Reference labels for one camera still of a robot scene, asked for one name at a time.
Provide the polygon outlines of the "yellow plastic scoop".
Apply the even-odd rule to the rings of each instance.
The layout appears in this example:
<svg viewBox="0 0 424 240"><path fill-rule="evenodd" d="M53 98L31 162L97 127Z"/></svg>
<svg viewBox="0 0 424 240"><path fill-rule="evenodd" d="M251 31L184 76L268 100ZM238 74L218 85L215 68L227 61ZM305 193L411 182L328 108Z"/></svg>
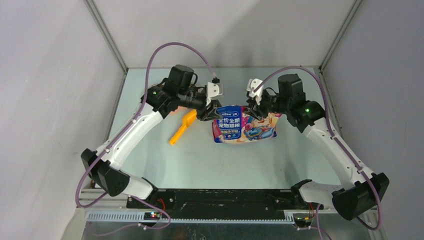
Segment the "yellow plastic scoop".
<svg viewBox="0 0 424 240"><path fill-rule="evenodd" d="M181 119L181 126L176 131L176 133L170 138L169 144L175 145L177 141L181 138L184 132L197 120L197 111L195 109L190 110L186 113Z"/></svg>

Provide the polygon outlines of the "colourful cat food bag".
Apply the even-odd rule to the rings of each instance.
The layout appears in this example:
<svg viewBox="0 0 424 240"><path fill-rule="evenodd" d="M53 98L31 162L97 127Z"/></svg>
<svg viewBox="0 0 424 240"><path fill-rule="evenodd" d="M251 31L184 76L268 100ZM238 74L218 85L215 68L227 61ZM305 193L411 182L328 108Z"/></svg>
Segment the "colourful cat food bag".
<svg viewBox="0 0 424 240"><path fill-rule="evenodd" d="M245 108L240 105L228 105L217 109L222 118L212 122L215 143L246 144L277 136L280 113L270 112L267 117L256 119L244 113Z"/></svg>

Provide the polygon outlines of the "pink double pet bowl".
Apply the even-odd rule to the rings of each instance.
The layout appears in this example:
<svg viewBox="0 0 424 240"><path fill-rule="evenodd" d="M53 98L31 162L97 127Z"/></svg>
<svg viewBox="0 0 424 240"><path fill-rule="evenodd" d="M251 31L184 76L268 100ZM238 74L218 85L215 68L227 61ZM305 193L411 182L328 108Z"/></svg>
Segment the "pink double pet bowl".
<svg viewBox="0 0 424 240"><path fill-rule="evenodd" d="M169 109L170 112L177 113L182 110L194 110L194 109L185 107L185 98L186 98L187 92L189 91L206 91L206 90L204 87L192 86L192 87L189 87L188 89L173 93L171 95L171 100L167 104L167 108Z"/></svg>

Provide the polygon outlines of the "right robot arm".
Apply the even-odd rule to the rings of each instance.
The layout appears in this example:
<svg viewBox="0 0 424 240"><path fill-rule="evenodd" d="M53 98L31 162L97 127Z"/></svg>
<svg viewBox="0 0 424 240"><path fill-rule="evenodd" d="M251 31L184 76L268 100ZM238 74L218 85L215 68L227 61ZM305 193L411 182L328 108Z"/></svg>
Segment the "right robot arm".
<svg viewBox="0 0 424 240"><path fill-rule="evenodd" d="M287 121L321 151L340 181L339 185L311 179L296 183L290 196L295 208L322 204L351 221L382 200L390 183L388 177L375 173L353 153L326 117L323 107L306 98L303 82L297 74L280 76L275 94L268 93L263 81L257 78L248 81L246 91L248 115L257 119L270 113L285 115Z"/></svg>

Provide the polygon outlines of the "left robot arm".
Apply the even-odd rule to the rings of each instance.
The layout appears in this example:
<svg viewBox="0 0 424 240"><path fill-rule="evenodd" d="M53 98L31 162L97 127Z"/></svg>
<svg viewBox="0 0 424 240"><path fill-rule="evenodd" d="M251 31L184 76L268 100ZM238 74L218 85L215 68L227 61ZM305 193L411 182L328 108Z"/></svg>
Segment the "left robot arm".
<svg viewBox="0 0 424 240"><path fill-rule="evenodd" d="M220 80L214 77L196 86L198 75L188 66L173 66L168 77L147 89L137 110L105 143L95 150L85 149L81 159L88 177L111 197L120 194L138 198L145 208L158 202L154 185L143 177L122 170L124 162L138 143L156 125L179 107L196 110L200 121L220 119L218 97L223 94Z"/></svg>

